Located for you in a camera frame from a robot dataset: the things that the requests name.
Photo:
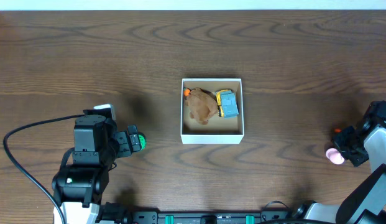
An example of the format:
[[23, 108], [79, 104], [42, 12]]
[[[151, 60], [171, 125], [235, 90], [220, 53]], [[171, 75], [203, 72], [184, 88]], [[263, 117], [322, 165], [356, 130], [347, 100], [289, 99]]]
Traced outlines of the green round lid toy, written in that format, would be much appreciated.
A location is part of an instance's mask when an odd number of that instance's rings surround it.
[[145, 138], [145, 135], [143, 133], [138, 133], [138, 137], [139, 137], [141, 149], [144, 150], [147, 145], [147, 140]]

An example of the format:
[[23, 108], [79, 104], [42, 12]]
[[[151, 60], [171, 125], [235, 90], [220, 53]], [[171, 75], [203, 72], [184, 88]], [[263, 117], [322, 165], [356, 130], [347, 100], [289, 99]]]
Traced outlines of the pink toy cup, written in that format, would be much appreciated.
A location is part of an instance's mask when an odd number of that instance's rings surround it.
[[336, 148], [327, 149], [325, 155], [333, 164], [336, 165], [341, 165], [345, 161], [345, 158], [343, 158], [341, 153]]

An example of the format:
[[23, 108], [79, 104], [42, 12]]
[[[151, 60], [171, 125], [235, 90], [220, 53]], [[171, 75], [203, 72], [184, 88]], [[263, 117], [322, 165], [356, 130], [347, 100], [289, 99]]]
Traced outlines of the brown plush toy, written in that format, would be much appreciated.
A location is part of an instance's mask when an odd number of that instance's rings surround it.
[[207, 125], [219, 112], [217, 101], [201, 88], [185, 88], [183, 96], [185, 105], [190, 109], [190, 118], [201, 125]]

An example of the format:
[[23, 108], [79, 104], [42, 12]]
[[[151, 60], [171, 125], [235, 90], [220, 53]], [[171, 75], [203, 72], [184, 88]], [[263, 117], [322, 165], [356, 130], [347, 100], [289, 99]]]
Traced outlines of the yellow grey toy truck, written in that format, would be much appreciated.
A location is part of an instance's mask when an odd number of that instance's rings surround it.
[[239, 115], [236, 94], [232, 90], [225, 89], [217, 91], [216, 101], [220, 117], [229, 119]]

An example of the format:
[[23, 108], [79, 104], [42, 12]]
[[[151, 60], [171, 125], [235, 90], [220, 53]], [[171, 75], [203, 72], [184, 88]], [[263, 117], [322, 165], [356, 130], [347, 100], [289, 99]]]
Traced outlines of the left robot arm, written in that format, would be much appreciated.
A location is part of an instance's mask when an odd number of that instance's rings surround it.
[[132, 223], [131, 212], [102, 204], [102, 194], [116, 159], [143, 150], [145, 136], [135, 125], [118, 130], [112, 108], [84, 110], [75, 121], [74, 144], [52, 180], [54, 223]]

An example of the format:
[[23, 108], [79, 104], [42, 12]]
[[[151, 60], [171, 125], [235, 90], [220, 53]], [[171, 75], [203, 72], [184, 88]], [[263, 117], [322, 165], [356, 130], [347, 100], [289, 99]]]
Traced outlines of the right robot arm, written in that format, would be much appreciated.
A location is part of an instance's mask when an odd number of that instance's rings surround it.
[[355, 126], [335, 132], [326, 157], [334, 164], [369, 162], [371, 174], [340, 205], [303, 204], [293, 215], [307, 223], [386, 223], [386, 101], [373, 101]]

